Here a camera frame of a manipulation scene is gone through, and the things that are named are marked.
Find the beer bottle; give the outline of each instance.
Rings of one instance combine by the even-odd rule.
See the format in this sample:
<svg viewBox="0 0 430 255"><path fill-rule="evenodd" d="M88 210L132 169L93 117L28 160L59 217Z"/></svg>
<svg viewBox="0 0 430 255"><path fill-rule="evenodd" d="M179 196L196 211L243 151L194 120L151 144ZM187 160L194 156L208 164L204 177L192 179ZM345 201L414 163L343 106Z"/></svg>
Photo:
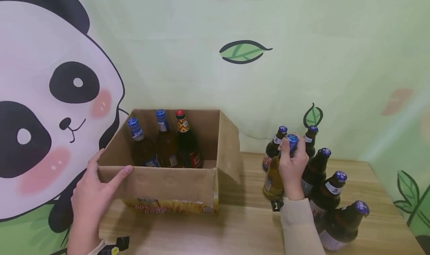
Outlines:
<svg viewBox="0 0 430 255"><path fill-rule="evenodd" d="M330 155L331 151L324 147L318 150L317 155L306 165L302 175L302 189L305 197L309 196L312 187L320 185L325 180L325 168Z"/></svg>
<svg viewBox="0 0 430 255"><path fill-rule="evenodd" d="M273 157L278 156L279 154L279 144L281 144L282 139L287 134L287 128L284 126L280 126L278 129L278 133L275 134L272 141L266 146L266 153L264 154L263 159L263 170L267 172L269 169L270 161Z"/></svg>
<svg viewBox="0 0 430 255"><path fill-rule="evenodd" d="M184 166L188 168L202 168L200 151L197 147L197 138L187 122L186 115L182 109L176 111L178 119L178 148L184 161Z"/></svg>
<svg viewBox="0 0 430 255"><path fill-rule="evenodd" d="M347 175L342 171L336 171L333 176L318 186L314 186L309 195L314 221L320 221L328 210L339 206L340 192L345 186Z"/></svg>
<svg viewBox="0 0 430 255"><path fill-rule="evenodd" d="M315 137L318 134L318 128L315 125L310 125L305 134L306 153L311 159L315 155Z"/></svg>
<svg viewBox="0 0 430 255"><path fill-rule="evenodd" d="M295 134L287 135L290 143L290 156L294 153L297 147L298 138ZM279 159L281 158L281 152L278 156L275 156L269 165L269 170L266 174L266 179L264 180L263 194L270 201L282 200L284 193L284 185L282 183L282 178L279 173Z"/></svg>
<svg viewBox="0 0 430 255"><path fill-rule="evenodd" d="M175 135L170 131L169 123L166 119L166 112L163 109L156 111L158 123L157 147L158 155L161 158L163 167L183 167L178 152Z"/></svg>
<svg viewBox="0 0 430 255"><path fill-rule="evenodd" d="M369 213L369 207L363 201L328 211L323 218L323 230L318 232L322 246L337 251L354 241L362 218Z"/></svg>
<svg viewBox="0 0 430 255"><path fill-rule="evenodd" d="M136 118L127 120L127 125L133 136L132 158L137 167L160 167L157 160L155 145L145 137Z"/></svg>

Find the fingernail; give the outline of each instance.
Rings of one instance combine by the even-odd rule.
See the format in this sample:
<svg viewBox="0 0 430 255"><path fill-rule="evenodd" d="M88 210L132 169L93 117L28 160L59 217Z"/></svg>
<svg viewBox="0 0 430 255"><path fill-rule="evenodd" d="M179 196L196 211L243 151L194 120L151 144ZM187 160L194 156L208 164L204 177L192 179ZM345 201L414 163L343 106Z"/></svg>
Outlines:
<svg viewBox="0 0 430 255"><path fill-rule="evenodd" d="M131 172L133 171L133 167L132 167L131 165L127 165L127 166L124 168L124 170L125 170L125 172L126 172L126 173L131 173Z"/></svg>

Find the panda cartoon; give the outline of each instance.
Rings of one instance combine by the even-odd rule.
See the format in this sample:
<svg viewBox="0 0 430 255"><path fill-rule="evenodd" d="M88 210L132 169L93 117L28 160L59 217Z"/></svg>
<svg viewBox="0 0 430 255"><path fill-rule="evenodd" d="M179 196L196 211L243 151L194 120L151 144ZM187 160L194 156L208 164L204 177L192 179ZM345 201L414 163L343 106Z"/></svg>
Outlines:
<svg viewBox="0 0 430 255"><path fill-rule="evenodd" d="M127 118L124 84L79 0L0 0L0 22L0 232L45 226L64 247L45 254L63 254L73 189Z"/></svg>

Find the sleeve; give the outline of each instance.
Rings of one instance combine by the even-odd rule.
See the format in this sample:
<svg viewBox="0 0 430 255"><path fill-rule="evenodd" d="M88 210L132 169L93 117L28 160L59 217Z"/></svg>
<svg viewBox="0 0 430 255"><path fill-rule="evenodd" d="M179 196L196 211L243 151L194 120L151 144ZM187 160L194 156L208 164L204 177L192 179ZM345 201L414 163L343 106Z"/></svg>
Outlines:
<svg viewBox="0 0 430 255"><path fill-rule="evenodd" d="M281 223L286 255L325 255L308 199L290 201L284 198Z"/></svg>
<svg viewBox="0 0 430 255"><path fill-rule="evenodd" d="M93 249L93 251L88 253L88 255L97 255L100 252L100 250L102 250L105 246L106 246L106 243L104 240L102 240L100 244L95 249Z"/></svg>

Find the wooden table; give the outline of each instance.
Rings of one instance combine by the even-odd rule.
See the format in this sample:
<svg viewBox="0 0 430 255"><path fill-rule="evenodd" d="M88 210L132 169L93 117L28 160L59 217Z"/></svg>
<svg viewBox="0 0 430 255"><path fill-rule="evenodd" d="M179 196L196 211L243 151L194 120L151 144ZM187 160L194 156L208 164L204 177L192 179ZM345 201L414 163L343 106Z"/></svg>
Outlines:
<svg viewBox="0 0 430 255"><path fill-rule="evenodd" d="M120 254L284 255L280 215L272 212L261 191L263 154L243 153L243 159L240 185L220 178L218 214L144 215L116 200L102 221L100 236L110 243L130 236L129 249ZM358 238L336 254L424 254L366 162L329 160L327 175L336 170L348 174L340 205L360 199L370 207Z"/></svg>

